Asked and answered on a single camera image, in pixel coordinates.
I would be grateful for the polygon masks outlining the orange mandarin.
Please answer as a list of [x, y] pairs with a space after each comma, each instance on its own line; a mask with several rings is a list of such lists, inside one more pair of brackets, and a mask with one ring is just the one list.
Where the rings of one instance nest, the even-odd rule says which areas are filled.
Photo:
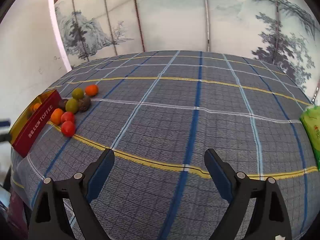
[[99, 88], [96, 84], [89, 85], [85, 88], [85, 93], [90, 97], [96, 96], [99, 93]]
[[35, 111], [37, 111], [37, 109], [40, 107], [40, 103], [35, 103], [34, 105], [33, 105], [33, 111], [35, 112]]
[[50, 121], [56, 126], [59, 126], [61, 124], [61, 116], [63, 115], [63, 113], [64, 111], [62, 109], [55, 109], [51, 114]]

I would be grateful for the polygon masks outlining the green round fruit near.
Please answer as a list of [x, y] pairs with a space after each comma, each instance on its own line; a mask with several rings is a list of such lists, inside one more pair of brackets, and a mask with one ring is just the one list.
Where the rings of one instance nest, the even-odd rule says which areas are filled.
[[76, 114], [79, 109], [78, 101], [74, 98], [69, 99], [65, 105], [65, 109], [67, 112]]

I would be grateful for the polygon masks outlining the green snack packet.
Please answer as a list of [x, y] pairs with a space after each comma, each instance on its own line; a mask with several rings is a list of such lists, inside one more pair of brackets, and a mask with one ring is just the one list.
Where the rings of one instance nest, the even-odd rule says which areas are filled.
[[313, 106], [307, 108], [300, 116], [308, 138], [310, 140], [312, 150], [316, 159], [317, 168], [319, 170], [320, 157], [320, 108]]

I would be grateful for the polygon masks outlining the green round fruit far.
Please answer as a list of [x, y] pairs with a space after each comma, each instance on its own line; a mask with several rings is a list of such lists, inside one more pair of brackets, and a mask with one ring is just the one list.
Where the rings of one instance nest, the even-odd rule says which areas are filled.
[[75, 100], [80, 100], [84, 98], [84, 91], [81, 88], [75, 88], [72, 91], [72, 98], [74, 98]]

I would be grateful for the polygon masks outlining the red tomato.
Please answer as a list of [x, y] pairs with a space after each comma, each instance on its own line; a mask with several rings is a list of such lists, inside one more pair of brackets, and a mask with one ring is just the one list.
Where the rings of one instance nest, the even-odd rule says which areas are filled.
[[72, 137], [75, 134], [76, 126], [72, 121], [65, 121], [61, 125], [61, 132], [65, 137]]
[[63, 115], [61, 115], [61, 123], [63, 124], [66, 121], [75, 123], [75, 116], [72, 112], [65, 112]]

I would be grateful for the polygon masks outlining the plaid grey tablecloth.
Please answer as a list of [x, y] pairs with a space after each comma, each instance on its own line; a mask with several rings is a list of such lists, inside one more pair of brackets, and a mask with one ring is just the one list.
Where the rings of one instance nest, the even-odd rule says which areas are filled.
[[52, 84], [63, 98], [97, 85], [64, 137], [49, 122], [11, 184], [29, 207], [45, 177], [70, 178], [114, 150], [92, 209], [112, 239], [208, 239], [227, 209], [204, 164], [213, 148], [235, 171], [273, 176], [292, 236], [319, 212], [319, 172], [299, 117], [310, 105], [279, 67], [202, 51], [152, 51], [83, 63]]

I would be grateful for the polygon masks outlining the dark brown mangosteen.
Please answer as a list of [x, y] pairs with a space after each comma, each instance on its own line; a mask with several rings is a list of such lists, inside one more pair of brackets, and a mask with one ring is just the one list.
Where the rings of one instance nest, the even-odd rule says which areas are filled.
[[89, 96], [84, 96], [82, 99], [78, 100], [78, 111], [85, 112], [91, 106], [91, 98]]
[[63, 111], [66, 111], [66, 104], [67, 104], [67, 102], [68, 102], [68, 99], [61, 99], [61, 100], [59, 101], [58, 107], [59, 107], [60, 109], [62, 109]]

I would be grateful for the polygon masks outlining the painted folding screen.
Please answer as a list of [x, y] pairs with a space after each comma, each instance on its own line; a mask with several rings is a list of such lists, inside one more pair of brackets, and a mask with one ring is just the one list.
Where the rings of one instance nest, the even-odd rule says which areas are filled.
[[305, 0], [54, 0], [72, 66], [152, 50], [231, 54], [278, 66], [313, 98], [319, 20]]

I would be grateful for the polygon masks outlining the green round fruit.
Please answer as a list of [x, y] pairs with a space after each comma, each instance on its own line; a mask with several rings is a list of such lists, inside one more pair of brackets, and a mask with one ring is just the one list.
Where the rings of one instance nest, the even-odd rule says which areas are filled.
[[79, 109], [78, 101], [74, 98], [69, 99], [65, 105], [65, 109], [67, 112], [76, 114]]
[[80, 100], [84, 98], [84, 91], [81, 88], [75, 88], [72, 91], [72, 98], [74, 98], [75, 100]]

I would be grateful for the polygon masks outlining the red gold toffee tin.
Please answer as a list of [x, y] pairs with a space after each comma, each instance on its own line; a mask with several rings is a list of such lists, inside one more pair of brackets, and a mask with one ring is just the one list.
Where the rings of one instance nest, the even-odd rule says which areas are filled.
[[[25, 158], [36, 138], [49, 121], [51, 114], [58, 108], [61, 96], [57, 90], [49, 90], [38, 95], [22, 112], [9, 131], [12, 148]], [[33, 105], [40, 103], [37, 111], [33, 111]]]

